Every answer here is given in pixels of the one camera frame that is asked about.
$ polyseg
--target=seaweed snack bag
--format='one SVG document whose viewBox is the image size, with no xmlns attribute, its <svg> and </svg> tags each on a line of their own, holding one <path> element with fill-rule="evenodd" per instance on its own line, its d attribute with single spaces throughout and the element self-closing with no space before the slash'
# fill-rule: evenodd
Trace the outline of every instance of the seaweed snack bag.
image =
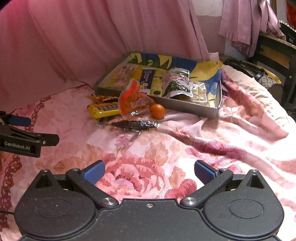
<svg viewBox="0 0 296 241">
<path fill-rule="evenodd" d="M 139 93 L 139 90 L 139 81 L 132 78 L 126 89 L 121 92 L 118 99 L 118 109 L 122 116 L 138 113 L 145 109 L 149 110 L 150 106 L 155 104 L 152 98 L 143 93 Z"/>
<path fill-rule="evenodd" d="M 173 68 L 162 77 L 163 97 L 172 98 L 178 95 L 193 97 L 189 87 L 189 70 Z"/>
</svg>

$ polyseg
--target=pink fabric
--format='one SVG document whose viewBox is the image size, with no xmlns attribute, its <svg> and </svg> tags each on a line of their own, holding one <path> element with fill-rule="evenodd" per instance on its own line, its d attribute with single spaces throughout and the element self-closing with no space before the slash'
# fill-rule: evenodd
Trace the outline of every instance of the pink fabric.
<svg viewBox="0 0 296 241">
<path fill-rule="evenodd" d="M 219 34 L 232 40 L 234 48 L 252 57 L 260 32 L 286 40 L 266 0 L 224 1 Z"/>
<path fill-rule="evenodd" d="M 230 73 L 231 67 L 223 68 Z M 292 240 L 296 237 L 296 123 L 254 79 L 233 69 L 231 75 L 240 85 L 223 71 L 226 95 L 215 119 L 167 110 L 160 130 L 140 135 L 112 127 L 98 129 L 86 109 L 90 100 L 85 96 L 93 93 L 87 86 L 17 110 L 15 114 L 32 119 L 27 131 L 57 133 L 60 143 L 43 147 L 40 158 L 0 154 L 0 208 L 13 211 L 41 169 L 61 174 L 98 159 L 105 162 L 106 172 L 96 186 L 119 201 L 124 197 L 180 200 L 202 187 L 193 170 L 194 162 L 201 159 L 237 174 L 258 169 L 284 207 L 278 237 Z M 274 109 L 263 106 L 264 97 Z M 283 110 L 281 122 L 276 108 Z M 13 216 L 0 214 L 0 227 L 3 241 L 20 237 Z"/>
<path fill-rule="evenodd" d="M 0 110 L 92 85 L 129 51 L 210 59 L 191 0 L 13 0 L 0 22 Z"/>
</svg>

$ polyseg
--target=orange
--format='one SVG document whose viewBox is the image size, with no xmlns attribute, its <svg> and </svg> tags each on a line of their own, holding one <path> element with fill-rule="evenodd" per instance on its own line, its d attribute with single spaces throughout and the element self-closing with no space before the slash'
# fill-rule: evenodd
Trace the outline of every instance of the orange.
<svg viewBox="0 0 296 241">
<path fill-rule="evenodd" d="M 150 107 L 150 114 L 157 120 L 161 120 L 165 116 L 165 109 L 161 104 L 154 104 Z"/>
</svg>

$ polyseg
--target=orange candy package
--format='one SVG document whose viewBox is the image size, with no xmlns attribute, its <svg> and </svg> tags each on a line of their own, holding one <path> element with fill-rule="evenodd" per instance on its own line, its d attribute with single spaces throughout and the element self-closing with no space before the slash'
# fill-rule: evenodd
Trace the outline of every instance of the orange candy package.
<svg viewBox="0 0 296 241">
<path fill-rule="evenodd" d="M 152 98 L 139 93 L 139 89 L 140 83 L 132 78 L 126 89 L 121 92 L 118 99 L 118 109 L 122 116 L 149 110 L 155 104 Z"/>
</svg>

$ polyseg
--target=yellow snack package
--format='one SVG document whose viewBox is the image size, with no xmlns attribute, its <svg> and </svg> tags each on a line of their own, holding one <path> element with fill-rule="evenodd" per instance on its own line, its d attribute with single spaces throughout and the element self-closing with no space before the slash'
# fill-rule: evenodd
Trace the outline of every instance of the yellow snack package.
<svg viewBox="0 0 296 241">
<path fill-rule="evenodd" d="M 103 103 L 103 104 L 90 104 L 87 107 L 90 115 L 94 119 L 100 119 L 103 117 L 119 115 L 117 102 Z"/>
</svg>

